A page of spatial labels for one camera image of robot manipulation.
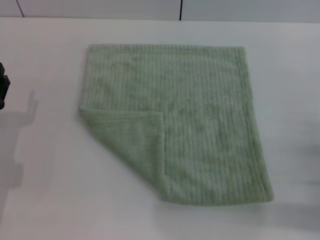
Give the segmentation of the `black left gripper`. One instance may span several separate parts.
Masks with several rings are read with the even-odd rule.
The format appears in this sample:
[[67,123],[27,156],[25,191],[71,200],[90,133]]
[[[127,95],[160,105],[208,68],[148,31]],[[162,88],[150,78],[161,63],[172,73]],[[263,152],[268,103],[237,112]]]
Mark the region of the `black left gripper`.
[[2,63],[0,63],[0,109],[5,107],[5,98],[10,87],[10,80],[7,75],[5,75],[5,68]]

